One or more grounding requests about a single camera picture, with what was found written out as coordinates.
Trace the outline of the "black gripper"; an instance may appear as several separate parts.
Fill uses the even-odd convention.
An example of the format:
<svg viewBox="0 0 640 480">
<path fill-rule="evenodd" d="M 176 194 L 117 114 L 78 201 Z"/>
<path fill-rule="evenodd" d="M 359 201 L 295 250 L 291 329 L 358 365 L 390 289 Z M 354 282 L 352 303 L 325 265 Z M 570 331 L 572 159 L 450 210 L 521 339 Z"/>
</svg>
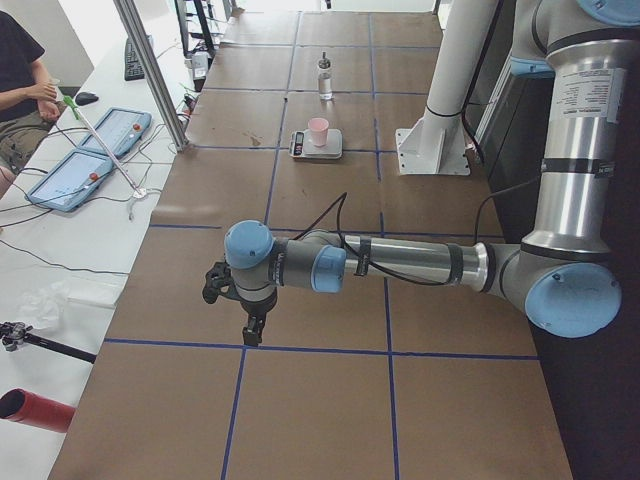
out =
<svg viewBox="0 0 640 480">
<path fill-rule="evenodd" d="M 277 300 L 276 292 L 272 292 L 269 296 L 260 300 L 240 300 L 243 310 L 249 316 L 242 330 L 245 346 L 258 346 L 262 343 L 265 318 L 275 308 Z"/>
</svg>

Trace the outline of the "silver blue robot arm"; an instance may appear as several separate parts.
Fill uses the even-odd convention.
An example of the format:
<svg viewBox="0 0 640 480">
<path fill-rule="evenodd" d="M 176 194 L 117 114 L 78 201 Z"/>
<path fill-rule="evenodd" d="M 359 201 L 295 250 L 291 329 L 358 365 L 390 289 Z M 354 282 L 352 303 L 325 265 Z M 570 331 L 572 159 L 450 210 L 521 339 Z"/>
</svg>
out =
<svg viewBox="0 0 640 480">
<path fill-rule="evenodd" d="M 316 225 L 286 238 L 261 222 L 239 222 L 225 235 L 224 259 L 207 273 L 203 295 L 242 306 L 246 345 L 261 343 L 281 287 L 336 293 L 347 274 L 466 285 L 509 302 L 559 337 L 586 337 L 615 319 L 623 291 L 609 269 L 601 226 L 625 83 L 639 56 L 639 5 L 519 1 L 514 15 L 512 73 L 553 81 L 530 219 L 511 221 L 507 193 L 498 190 L 491 195 L 504 232 L 497 244 L 351 236 Z"/>
</svg>

